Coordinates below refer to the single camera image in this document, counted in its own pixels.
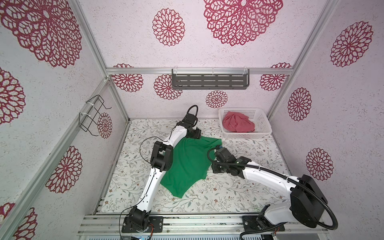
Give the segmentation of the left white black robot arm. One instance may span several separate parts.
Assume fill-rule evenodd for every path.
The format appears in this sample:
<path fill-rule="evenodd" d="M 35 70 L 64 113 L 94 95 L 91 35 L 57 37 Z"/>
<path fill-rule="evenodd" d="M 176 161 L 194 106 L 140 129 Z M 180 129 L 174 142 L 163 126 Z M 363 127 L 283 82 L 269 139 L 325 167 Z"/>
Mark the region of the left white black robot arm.
<path fill-rule="evenodd" d="M 131 225 L 132 229 L 138 231 L 144 231 L 148 227 L 156 192 L 165 173 L 173 164 L 174 148 L 184 138 L 199 139 L 201 137 L 201 130 L 196 127 L 197 123 L 197 116 L 187 113 L 165 140 L 160 139 L 154 143 L 150 157 L 149 179 L 139 201 L 127 215 L 127 226 Z"/>

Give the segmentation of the green tank top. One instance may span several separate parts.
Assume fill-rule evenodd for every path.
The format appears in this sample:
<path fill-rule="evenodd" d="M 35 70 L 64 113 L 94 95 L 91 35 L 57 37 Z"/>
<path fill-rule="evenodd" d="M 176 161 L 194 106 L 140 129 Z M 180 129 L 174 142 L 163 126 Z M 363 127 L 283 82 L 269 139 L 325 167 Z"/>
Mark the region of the green tank top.
<path fill-rule="evenodd" d="M 212 164 L 208 151 L 222 144 L 217 138 L 183 138 L 174 149 L 172 167 L 165 173 L 161 185 L 174 197 L 182 198 L 196 182 L 206 179 Z"/>

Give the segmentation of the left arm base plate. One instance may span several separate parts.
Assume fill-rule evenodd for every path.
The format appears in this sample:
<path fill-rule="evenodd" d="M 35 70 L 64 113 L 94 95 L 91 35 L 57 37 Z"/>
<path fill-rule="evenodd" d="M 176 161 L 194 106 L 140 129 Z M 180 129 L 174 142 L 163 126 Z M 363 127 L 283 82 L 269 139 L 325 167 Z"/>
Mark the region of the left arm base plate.
<path fill-rule="evenodd" d="M 145 217 L 143 220 L 134 220 L 126 216 L 122 233 L 161 233 L 163 231 L 164 217 Z"/>

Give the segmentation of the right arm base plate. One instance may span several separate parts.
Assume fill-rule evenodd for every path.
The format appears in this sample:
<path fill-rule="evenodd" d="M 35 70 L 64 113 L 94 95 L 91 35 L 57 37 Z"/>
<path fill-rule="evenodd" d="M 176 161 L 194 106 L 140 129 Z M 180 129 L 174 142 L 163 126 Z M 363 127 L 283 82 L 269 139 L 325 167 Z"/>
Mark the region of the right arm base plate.
<path fill-rule="evenodd" d="M 248 232 L 277 232 L 285 231 L 284 224 L 274 225 L 271 224 L 265 217 L 259 217 L 256 215 L 242 216 L 244 231 Z"/>

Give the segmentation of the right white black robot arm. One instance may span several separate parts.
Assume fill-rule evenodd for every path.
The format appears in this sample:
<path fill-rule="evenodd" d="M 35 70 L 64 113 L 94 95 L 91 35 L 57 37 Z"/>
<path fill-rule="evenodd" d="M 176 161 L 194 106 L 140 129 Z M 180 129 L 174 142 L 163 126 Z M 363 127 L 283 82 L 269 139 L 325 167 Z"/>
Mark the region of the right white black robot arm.
<path fill-rule="evenodd" d="M 320 225 L 324 205 L 328 204 L 315 180 L 307 175 L 287 176 L 262 167 L 246 157 L 235 157 L 227 148 L 217 146 L 208 150 L 213 173 L 227 173 L 235 177 L 260 183 L 280 193 L 286 202 L 266 205 L 259 216 L 260 229 L 280 223 L 298 222 L 308 228 Z"/>

